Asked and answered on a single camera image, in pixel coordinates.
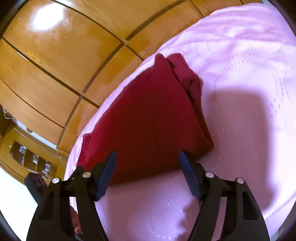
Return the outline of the person's left hand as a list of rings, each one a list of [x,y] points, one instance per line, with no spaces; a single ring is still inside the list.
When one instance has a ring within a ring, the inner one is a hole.
[[[82,233],[82,228],[81,228],[81,224],[79,221],[79,215],[77,213],[77,211],[70,206],[70,212],[71,212],[71,219],[72,219],[72,225],[74,228],[74,232],[78,235]]]

